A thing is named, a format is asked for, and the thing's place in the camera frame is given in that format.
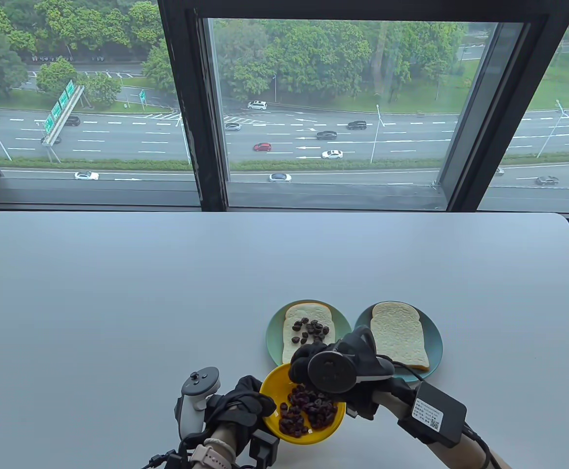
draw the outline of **white table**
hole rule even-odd
[[[516,469],[569,465],[569,226],[486,213],[0,213],[0,465],[142,467],[177,446],[186,376],[264,378],[267,322],[302,298],[351,324],[414,304],[443,336],[431,383],[486,442]],[[276,467],[361,448],[364,467],[443,467],[386,412],[282,442]]]

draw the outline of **hand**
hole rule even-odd
[[[255,377],[240,378],[235,389],[225,396],[213,395],[205,412],[206,428],[201,433],[192,433],[183,440],[187,449],[193,449],[210,438],[221,424],[234,428],[237,456],[247,446],[256,429],[268,431],[263,417],[273,414],[275,402],[271,397],[260,394],[262,382]]]

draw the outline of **glove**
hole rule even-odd
[[[195,449],[197,445],[203,445],[204,440],[210,438],[220,424],[225,423],[235,425],[237,456],[247,446],[256,429],[269,433],[262,418],[273,414],[275,402],[271,397],[260,394],[260,386],[262,382],[255,377],[246,376],[241,378],[234,390],[225,396],[217,394],[211,396],[204,412],[206,424],[204,431],[186,436],[182,440],[186,449]]]
[[[291,358],[291,369],[289,369],[291,381],[314,388],[315,386],[308,376],[308,364],[317,353],[333,348],[333,344],[326,345],[320,342],[301,346]],[[334,401],[345,402],[347,408],[354,410],[362,418],[373,420],[379,406],[373,401],[375,391],[389,392],[407,404],[412,405],[414,403],[415,393],[402,378],[361,382],[345,393],[325,394]]]

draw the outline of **white car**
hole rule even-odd
[[[92,179],[97,181],[98,179],[100,179],[100,175],[97,174],[97,172],[93,171],[79,171],[76,174],[74,174],[74,178],[84,179],[85,181],[90,181]]]
[[[247,109],[260,109],[264,111],[267,109],[267,103],[265,101],[250,101],[247,103]]]
[[[321,154],[323,159],[340,159],[343,158],[343,152],[341,150],[328,150]]]
[[[269,174],[270,183],[290,183],[290,181],[290,174],[284,174],[283,172],[275,172],[274,174]]]

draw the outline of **white bread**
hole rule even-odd
[[[325,304],[319,303],[298,303],[291,306],[284,315],[284,328],[282,329],[282,340],[284,342],[284,348],[282,349],[282,362],[291,362],[291,357],[293,353],[302,346],[301,343],[293,343],[291,339],[297,336],[302,338],[302,332],[306,331],[306,327],[303,326],[302,330],[295,332],[293,330],[293,324],[295,321],[301,321],[302,318],[308,318],[309,321],[317,320],[324,326],[330,328],[327,335],[325,335],[324,343],[329,344],[336,342],[336,332],[334,331],[334,323],[332,321],[332,313],[330,309],[325,306]]]
[[[409,304],[386,301],[376,304],[371,316],[371,332],[380,355],[412,368],[430,369],[417,310]]]

